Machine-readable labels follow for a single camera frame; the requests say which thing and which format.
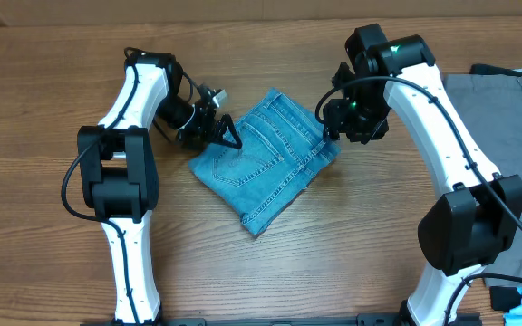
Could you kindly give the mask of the light blue denim jeans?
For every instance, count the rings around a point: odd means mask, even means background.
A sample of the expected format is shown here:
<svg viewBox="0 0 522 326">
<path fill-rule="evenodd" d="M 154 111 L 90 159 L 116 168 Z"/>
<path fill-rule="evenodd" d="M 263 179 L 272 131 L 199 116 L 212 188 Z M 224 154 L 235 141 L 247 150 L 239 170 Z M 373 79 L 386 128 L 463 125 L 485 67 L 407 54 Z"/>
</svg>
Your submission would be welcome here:
<svg viewBox="0 0 522 326">
<path fill-rule="evenodd" d="M 189 168 L 258 237 L 341 149 L 324 138 L 312 112 L 275 88 L 237 121 L 236 130 L 241 149 L 210 144 Z"/>
</svg>

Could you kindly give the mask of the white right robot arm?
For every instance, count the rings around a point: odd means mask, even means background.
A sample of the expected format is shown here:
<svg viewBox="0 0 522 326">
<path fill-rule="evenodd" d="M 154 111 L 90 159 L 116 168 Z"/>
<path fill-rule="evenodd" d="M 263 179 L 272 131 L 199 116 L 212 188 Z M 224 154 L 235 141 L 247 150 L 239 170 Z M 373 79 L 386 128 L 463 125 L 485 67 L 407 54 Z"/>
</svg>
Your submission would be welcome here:
<svg viewBox="0 0 522 326">
<path fill-rule="evenodd" d="M 395 112 L 427 166 L 437 198 L 418 226 L 426 265 L 414 293 L 397 312 L 365 313 L 358 323 L 478 325 L 478 315 L 456 310 L 472 277 L 512 245 L 522 180 L 503 176 L 470 136 L 421 37 L 391 41 L 370 24 L 353 32 L 345 51 L 348 61 L 315 110 L 324 137 L 362 144 L 381 139 Z"/>
</svg>

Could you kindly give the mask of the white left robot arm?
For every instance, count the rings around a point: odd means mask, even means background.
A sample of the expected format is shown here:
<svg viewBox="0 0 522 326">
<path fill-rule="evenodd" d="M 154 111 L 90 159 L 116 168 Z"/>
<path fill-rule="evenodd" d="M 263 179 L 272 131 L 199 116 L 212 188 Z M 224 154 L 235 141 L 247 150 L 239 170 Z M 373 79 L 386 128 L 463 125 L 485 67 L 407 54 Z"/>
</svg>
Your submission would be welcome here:
<svg viewBox="0 0 522 326">
<path fill-rule="evenodd" d="M 199 149 L 207 144 L 241 149 L 233 120 L 217 110 L 226 100 L 222 89 L 192 82 L 171 53 L 124 50 L 125 80 L 111 110 L 95 126 L 77 134 L 78 155 L 61 185 L 61 199 L 74 170 L 80 170 L 89 218 L 98 222 L 111 250 L 117 302 L 112 325 L 161 325 L 162 300 L 153 276 L 150 220 L 160 195 L 160 180 L 150 144 L 150 128 L 164 120 L 180 144 Z"/>
</svg>

